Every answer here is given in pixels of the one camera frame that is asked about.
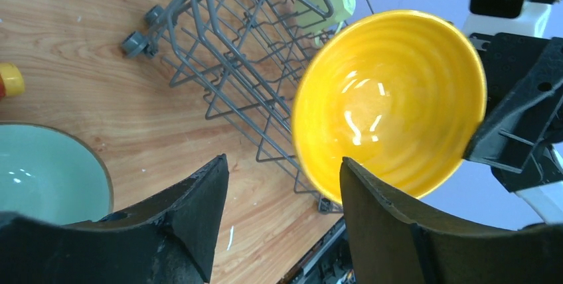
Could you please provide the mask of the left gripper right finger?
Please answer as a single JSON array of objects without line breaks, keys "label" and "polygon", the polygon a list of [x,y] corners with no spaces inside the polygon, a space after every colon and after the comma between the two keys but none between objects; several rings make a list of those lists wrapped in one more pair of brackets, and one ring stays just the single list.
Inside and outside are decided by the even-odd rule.
[{"label": "left gripper right finger", "polygon": [[561,283],[562,225],[512,231],[459,218],[375,177],[340,168],[358,283]]}]

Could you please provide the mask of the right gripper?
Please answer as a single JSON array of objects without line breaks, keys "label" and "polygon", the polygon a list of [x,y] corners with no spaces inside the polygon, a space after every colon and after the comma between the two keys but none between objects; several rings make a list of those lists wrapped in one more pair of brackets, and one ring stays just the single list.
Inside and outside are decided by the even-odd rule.
[{"label": "right gripper", "polygon": [[540,144],[562,105],[562,38],[472,33],[469,39],[485,70],[487,107],[465,159],[492,167],[508,192],[562,182],[562,157],[553,144]]}]

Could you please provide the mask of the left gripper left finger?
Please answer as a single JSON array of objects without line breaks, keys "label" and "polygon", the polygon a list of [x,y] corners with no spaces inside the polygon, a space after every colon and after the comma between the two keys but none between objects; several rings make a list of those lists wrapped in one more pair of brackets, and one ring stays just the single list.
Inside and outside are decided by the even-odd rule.
[{"label": "left gripper left finger", "polygon": [[228,191],[226,155],[97,222],[1,213],[2,283],[208,283]]}]

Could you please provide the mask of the yellow bowl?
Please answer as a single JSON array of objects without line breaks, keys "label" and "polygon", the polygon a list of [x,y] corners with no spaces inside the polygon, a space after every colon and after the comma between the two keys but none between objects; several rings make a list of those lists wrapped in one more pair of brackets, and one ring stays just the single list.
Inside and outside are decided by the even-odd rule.
[{"label": "yellow bowl", "polygon": [[291,107],[292,143],[308,181],[337,204],[345,157],[423,198],[460,167],[486,105],[483,63],[458,28],[421,11],[387,11],[348,26],[313,57]]}]

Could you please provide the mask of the pale green bowl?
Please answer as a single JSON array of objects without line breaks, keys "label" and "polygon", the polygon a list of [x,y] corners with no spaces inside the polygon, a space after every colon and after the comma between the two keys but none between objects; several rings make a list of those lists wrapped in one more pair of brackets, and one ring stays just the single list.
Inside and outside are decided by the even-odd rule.
[{"label": "pale green bowl", "polygon": [[56,225],[112,213],[109,170],[86,142],[33,123],[1,122],[1,212]]}]

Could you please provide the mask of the grey wire dish rack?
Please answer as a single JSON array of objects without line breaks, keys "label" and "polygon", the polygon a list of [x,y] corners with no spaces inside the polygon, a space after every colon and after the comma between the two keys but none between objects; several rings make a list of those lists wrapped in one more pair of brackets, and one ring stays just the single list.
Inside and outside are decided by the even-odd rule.
[{"label": "grey wire dish rack", "polygon": [[322,214],[340,213],[301,171],[291,143],[291,105],[314,54],[340,30],[373,12],[369,0],[170,0],[144,15],[145,32],[121,43],[125,55],[159,57],[170,87],[203,88],[208,120],[224,118],[275,163],[297,194]]}]

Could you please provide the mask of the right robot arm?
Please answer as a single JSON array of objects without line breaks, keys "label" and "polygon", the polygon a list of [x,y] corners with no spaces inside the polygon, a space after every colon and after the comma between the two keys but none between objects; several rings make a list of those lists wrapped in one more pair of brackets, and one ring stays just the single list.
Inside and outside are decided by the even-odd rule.
[{"label": "right robot arm", "polygon": [[562,222],[562,39],[473,33],[487,81],[485,118],[465,159],[490,167],[547,224]]}]

